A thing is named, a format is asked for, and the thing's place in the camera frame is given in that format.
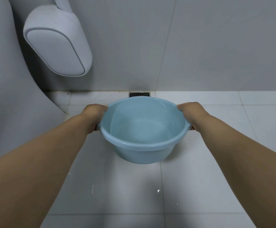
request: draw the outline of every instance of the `floor drain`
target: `floor drain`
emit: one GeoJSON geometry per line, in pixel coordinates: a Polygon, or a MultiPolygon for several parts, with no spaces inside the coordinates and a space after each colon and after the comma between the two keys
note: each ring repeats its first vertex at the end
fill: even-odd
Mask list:
{"type": "Polygon", "coordinates": [[[129,97],[136,97],[136,96],[148,96],[149,97],[149,92],[134,92],[134,93],[129,93],[129,97]]]}

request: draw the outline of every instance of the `person's right hand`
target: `person's right hand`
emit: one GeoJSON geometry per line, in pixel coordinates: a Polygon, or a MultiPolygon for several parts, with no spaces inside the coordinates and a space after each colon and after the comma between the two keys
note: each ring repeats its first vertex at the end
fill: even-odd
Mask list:
{"type": "Polygon", "coordinates": [[[210,115],[198,102],[182,103],[177,105],[177,109],[183,112],[183,116],[188,122],[192,123],[191,130],[198,132],[198,122],[202,120],[202,117],[210,115]]]}

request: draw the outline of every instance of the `gray wall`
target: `gray wall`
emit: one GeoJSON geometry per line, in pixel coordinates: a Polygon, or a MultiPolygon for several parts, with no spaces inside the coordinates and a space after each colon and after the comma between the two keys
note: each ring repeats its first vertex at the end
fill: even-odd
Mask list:
{"type": "Polygon", "coordinates": [[[64,121],[25,64],[8,0],[0,0],[0,156],[64,121]]]}
{"type": "MultiPolygon", "coordinates": [[[[10,0],[19,36],[35,7],[10,0]]],[[[93,53],[83,77],[51,72],[21,39],[44,90],[276,90],[276,0],[70,0],[93,53]]]]}

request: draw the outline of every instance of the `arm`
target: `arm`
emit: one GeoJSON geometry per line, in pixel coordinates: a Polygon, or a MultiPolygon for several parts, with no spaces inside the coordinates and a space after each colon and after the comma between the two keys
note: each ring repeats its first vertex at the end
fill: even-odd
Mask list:
{"type": "Polygon", "coordinates": [[[0,227],[40,227],[87,134],[107,110],[81,114],[0,157],[0,227]]]}
{"type": "Polygon", "coordinates": [[[178,109],[200,132],[256,227],[276,227],[276,153],[209,115],[197,102],[178,109]]]}

